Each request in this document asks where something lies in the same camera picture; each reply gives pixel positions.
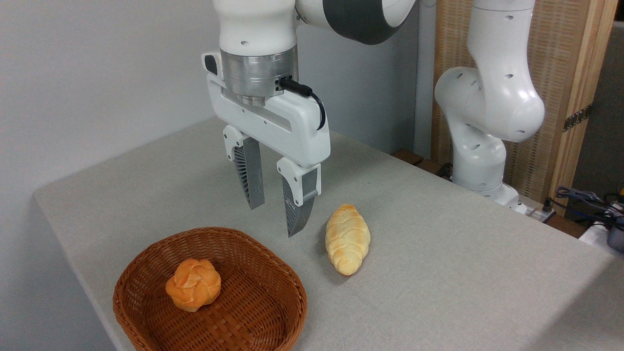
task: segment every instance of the gray gripper finger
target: gray gripper finger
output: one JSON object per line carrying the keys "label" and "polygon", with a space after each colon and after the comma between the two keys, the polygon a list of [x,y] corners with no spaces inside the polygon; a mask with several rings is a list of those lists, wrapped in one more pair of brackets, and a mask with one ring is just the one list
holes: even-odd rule
{"label": "gray gripper finger", "polygon": [[265,189],[262,181],[262,162],[260,143],[254,138],[247,138],[241,147],[234,147],[234,166],[243,186],[243,193],[250,209],[265,203]]}
{"label": "gray gripper finger", "polygon": [[288,237],[297,234],[308,223],[314,198],[318,195],[316,191],[316,175],[317,170],[304,174],[301,177],[301,185],[303,187],[303,205],[297,206],[293,199],[293,191],[290,189],[288,181],[282,177],[282,187],[284,188],[284,206],[286,207],[286,226],[288,228]]}

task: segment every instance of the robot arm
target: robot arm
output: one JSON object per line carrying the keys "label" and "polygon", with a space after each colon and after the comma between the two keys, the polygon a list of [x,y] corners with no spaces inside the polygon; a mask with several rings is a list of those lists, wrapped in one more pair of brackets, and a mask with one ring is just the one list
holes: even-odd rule
{"label": "robot arm", "polygon": [[301,230],[321,194],[321,162],[330,152],[324,108],[298,84],[296,28],[324,27],[378,44],[403,23],[415,0],[213,0],[220,52],[203,55],[208,90],[251,209],[264,203],[259,144],[284,157],[288,235]]}
{"label": "robot arm", "polygon": [[527,42],[535,0],[474,0],[468,50],[477,69],[454,67],[436,84],[453,141],[453,182],[514,208],[502,183],[502,140],[521,142],[542,125],[544,103],[531,82]]}

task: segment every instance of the bread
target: bread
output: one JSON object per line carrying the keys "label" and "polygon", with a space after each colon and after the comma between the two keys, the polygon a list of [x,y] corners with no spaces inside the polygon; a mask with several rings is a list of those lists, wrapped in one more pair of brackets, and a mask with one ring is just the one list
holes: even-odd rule
{"label": "bread", "polygon": [[329,218],[325,249],[329,261],[343,275],[352,275],[368,254],[371,233],[355,206],[342,204]]}
{"label": "bread", "polygon": [[173,303],[188,312],[211,304],[221,292],[221,276],[206,259],[184,260],[165,286]]}

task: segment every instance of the brown wicker basket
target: brown wicker basket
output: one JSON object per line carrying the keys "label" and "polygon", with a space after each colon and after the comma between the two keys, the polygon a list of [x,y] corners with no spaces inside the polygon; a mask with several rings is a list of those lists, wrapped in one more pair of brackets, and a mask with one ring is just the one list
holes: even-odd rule
{"label": "brown wicker basket", "polygon": [[[185,259],[208,259],[221,294],[197,312],[178,309],[165,284]],[[306,318],[301,280],[274,253],[234,229],[172,235],[141,252],[115,286],[113,310],[137,350],[289,350]]]}

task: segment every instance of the elongated bread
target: elongated bread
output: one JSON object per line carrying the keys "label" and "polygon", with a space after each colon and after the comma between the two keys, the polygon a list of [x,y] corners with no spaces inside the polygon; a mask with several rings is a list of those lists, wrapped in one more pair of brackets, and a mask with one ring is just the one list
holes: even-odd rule
{"label": "elongated bread", "polygon": [[329,218],[325,249],[329,261],[343,275],[354,274],[368,254],[371,233],[355,206],[342,204]]}

